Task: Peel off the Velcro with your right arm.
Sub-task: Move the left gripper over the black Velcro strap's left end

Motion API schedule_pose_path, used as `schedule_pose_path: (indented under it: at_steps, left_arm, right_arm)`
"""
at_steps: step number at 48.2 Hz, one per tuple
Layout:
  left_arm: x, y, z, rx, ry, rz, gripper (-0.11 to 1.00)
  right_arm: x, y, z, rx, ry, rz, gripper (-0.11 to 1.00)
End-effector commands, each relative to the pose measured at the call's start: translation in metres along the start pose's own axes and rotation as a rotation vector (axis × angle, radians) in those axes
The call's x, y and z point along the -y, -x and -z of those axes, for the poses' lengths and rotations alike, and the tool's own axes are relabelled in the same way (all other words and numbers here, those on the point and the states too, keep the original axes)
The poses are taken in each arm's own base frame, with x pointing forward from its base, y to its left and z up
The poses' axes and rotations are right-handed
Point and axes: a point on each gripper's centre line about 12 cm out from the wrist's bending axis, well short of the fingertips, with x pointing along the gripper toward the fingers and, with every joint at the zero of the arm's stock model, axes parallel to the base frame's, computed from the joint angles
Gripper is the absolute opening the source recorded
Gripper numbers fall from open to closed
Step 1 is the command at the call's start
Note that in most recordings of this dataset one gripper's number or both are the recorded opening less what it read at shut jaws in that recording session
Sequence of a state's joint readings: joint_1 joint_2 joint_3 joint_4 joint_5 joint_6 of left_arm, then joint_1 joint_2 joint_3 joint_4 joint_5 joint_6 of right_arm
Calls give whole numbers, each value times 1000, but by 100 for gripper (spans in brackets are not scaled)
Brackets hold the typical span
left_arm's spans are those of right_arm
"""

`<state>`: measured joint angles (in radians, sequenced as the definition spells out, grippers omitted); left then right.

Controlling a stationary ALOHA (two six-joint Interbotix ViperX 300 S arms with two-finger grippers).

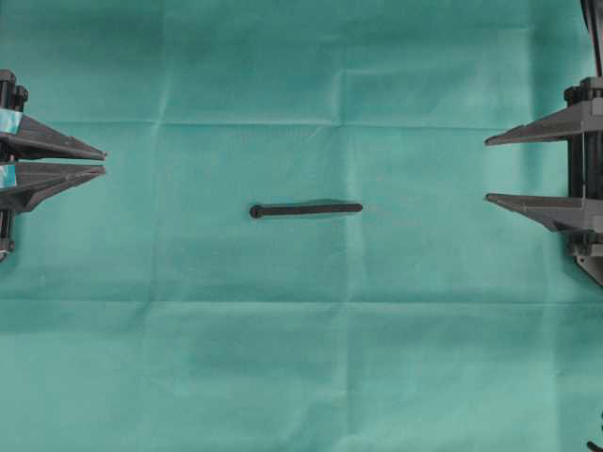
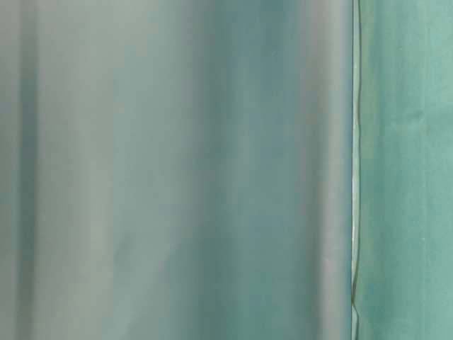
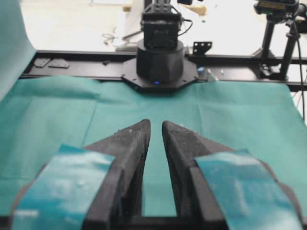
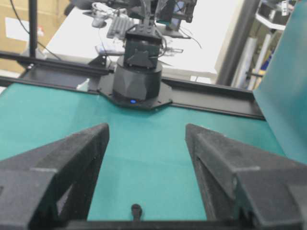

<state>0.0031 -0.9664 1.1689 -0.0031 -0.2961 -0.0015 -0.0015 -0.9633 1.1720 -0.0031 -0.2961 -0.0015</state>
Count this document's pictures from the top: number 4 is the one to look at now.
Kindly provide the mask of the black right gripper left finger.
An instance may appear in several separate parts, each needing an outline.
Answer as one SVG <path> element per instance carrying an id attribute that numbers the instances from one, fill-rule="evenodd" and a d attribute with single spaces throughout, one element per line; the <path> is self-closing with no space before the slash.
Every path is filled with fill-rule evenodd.
<path id="1" fill-rule="evenodd" d="M 0 162 L 0 227 L 46 230 L 85 220 L 109 141 L 101 123 Z"/>

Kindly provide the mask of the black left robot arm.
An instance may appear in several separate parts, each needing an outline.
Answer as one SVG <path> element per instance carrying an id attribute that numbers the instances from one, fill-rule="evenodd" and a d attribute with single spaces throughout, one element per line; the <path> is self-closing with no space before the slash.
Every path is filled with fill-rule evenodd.
<path id="1" fill-rule="evenodd" d="M 174 0 L 105 0 L 111 8 L 126 9 L 138 19 L 124 36 L 124 54 L 114 73 L 102 76 L 98 92 L 117 105 L 151 110 L 172 103 L 172 88 L 163 83 L 159 57 L 166 52 L 166 40 L 155 22 L 171 22 Z"/>

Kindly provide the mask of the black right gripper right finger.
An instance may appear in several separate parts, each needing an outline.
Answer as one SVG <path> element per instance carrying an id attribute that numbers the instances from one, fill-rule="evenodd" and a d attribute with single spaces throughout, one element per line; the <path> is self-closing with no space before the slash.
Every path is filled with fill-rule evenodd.
<path id="1" fill-rule="evenodd" d="M 209 220 L 258 230 L 307 227 L 307 166 L 194 124 L 185 141 Z"/>

